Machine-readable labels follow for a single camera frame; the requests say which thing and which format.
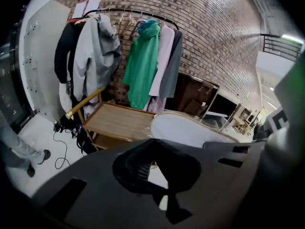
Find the black shoe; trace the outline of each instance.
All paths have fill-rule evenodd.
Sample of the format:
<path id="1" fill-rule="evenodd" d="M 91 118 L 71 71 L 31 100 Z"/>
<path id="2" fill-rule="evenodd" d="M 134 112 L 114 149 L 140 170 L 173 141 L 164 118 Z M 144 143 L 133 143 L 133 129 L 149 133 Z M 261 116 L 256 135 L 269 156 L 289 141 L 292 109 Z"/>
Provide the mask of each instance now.
<path id="1" fill-rule="evenodd" d="M 50 157 L 51 157 L 51 152 L 48 149 L 45 149 L 44 150 L 43 161 L 41 163 L 38 163 L 38 165 L 41 165 L 45 160 L 47 160 Z"/>
<path id="2" fill-rule="evenodd" d="M 31 164 L 27 169 L 27 174 L 29 175 L 29 177 L 33 177 L 35 175 L 35 170 L 34 170 L 34 168 L 32 167 Z"/>

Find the brick wall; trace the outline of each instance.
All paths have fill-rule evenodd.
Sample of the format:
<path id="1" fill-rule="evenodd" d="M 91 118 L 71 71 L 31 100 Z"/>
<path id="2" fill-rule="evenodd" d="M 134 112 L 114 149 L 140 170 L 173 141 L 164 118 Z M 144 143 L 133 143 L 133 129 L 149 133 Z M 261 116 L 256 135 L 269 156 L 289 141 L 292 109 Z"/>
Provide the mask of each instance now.
<path id="1" fill-rule="evenodd" d="M 71 8 L 84 0 L 56 0 Z M 183 32 L 180 70 L 212 81 L 260 109 L 255 61 L 259 50 L 260 17 L 251 0 L 102 0 L 100 8 L 133 8 L 175 20 Z M 121 13 L 109 13 L 118 26 Z M 110 92 L 127 102 L 122 77 L 132 41 L 130 31 L 121 37 L 122 63 L 113 76 Z"/>

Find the gray hoodie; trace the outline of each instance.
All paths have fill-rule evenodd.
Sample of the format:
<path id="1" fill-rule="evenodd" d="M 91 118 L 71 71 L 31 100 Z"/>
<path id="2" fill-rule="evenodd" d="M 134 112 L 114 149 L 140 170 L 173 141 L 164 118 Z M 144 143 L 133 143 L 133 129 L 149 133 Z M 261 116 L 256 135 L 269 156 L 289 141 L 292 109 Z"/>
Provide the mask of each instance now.
<path id="1" fill-rule="evenodd" d="M 77 42 L 74 65 L 74 96 L 78 101 L 106 87 L 121 61 L 121 45 L 110 18 L 89 18 Z"/>

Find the clothing rack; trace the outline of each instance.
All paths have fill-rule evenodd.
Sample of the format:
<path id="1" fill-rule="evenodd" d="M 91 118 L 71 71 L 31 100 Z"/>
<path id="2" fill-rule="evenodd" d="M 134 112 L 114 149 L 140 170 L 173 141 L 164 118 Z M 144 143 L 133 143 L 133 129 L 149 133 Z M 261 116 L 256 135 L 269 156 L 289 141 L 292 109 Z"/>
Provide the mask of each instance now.
<path id="1" fill-rule="evenodd" d="M 168 19 L 164 16 L 160 16 L 160 15 L 157 15 L 157 14 L 154 14 L 154 13 L 149 13 L 149 12 L 142 11 L 142 10 L 120 9 L 120 8 L 97 9 L 97 10 L 91 10 L 91 11 L 85 13 L 84 17 L 86 17 L 88 14 L 90 14 L 92 12 L 97 12 L 97 13 L 100 13 L 100 12 L 130 12 L 130 13 L 138 13 L 138 14 L 141 14 L 141 15 L 143 14 L 143 15 L 147 15 L 147 16 L 154 17 L 154 18 L 163 20 L 165 22 L 171 23 L 177 28 L 177 30 L 179 30 L 178 25 L 173 20 L 170 20 L 170 19 Z"/>

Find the gray shirt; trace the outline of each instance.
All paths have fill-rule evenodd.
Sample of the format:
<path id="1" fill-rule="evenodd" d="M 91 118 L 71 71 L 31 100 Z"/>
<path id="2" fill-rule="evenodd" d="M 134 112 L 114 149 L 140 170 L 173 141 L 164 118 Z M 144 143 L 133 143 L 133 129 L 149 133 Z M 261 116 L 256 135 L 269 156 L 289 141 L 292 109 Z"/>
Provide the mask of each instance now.
<path id="1" fill-rule="evenodd" d="M 166 67 L 160 85 L 159 96 L 161 98 L 174 97 L 177 79 L 178 79 L 180 59 L 181 59 L 182 42 L 183 42 L 182 32 L 175 31 L 170 60 Z"/>
<path id="2" fill-rule="evenodd" d="M 121 61 L 121 45 L 110 18 L 89 18 L 77 42 L 73 65 L 73 94 L 78 101 L 106 87 Z"/>

